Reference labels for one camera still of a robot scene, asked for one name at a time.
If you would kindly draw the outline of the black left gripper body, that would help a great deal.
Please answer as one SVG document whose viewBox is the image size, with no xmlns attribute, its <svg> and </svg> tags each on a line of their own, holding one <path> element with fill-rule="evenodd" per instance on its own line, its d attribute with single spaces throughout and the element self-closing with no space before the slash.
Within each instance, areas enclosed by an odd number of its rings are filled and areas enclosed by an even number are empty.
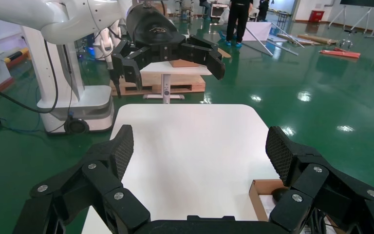
<svg viewBox="0 0 374 234">
<path fill-rule="evenodd" d="M 172 61 L 181 58 L 180 46 L 186 37 L 153 6 L 138 4 L 127 12 L 126 26 L 137 51 L 149 62 Z"/>
</svg>

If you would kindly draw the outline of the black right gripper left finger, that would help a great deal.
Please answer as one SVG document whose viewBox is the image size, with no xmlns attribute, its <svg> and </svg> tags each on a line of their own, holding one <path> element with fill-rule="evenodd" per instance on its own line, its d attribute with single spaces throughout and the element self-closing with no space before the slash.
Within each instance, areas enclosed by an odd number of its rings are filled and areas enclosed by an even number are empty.
<svg viewBox="0 0 374 234">
<path fill-rule="evenodd" d="M 32 187 L 13 232 L 63 234 L 82 210 L 92 207 L 112 233 L 135 233 L 151 217 L 122 183 L 133 150 L 130 125 L 92 145 L 77 164 Z"/>
</svg>

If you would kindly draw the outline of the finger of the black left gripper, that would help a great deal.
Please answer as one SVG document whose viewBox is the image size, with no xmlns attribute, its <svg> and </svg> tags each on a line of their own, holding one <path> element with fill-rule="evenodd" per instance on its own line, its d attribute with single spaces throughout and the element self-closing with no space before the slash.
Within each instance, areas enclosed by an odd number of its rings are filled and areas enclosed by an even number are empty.
<svg viewBox="0 0 374 234">
<path fill-rule="evenodd" d="M 218 49 L 218 45 L 190 35 L 184 42 L 179 43 L 178 57 L 205 66 L 217 80 L 222 80 L 225 75 L 225 64 Z"/>
<path fill-rule="evenodd" d="M 159 45 L 138 48 L 129 40 L 123 39 L 112 51 L 113 69 L 126 82 L 135 84 L 140 91 L 143 87 L 141 70 L 153 62 L 160 62 L 160 56 Z"/>
</svg>

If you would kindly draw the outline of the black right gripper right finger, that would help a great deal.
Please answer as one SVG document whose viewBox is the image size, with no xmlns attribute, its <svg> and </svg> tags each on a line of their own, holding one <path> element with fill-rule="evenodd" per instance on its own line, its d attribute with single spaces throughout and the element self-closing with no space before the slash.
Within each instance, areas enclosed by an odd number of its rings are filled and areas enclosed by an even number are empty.
<svg viewBox="0 0 374 234">
<path fill-rule="evenodd" d="M 315 210 L 347 234 L 374 234 L 374 187 L 334 168 L 313 147 L 293 142 L 278 126 L 268 129 L 266 154 L 287 192 L 269 221 L 300 232 Z"/>
</svg>

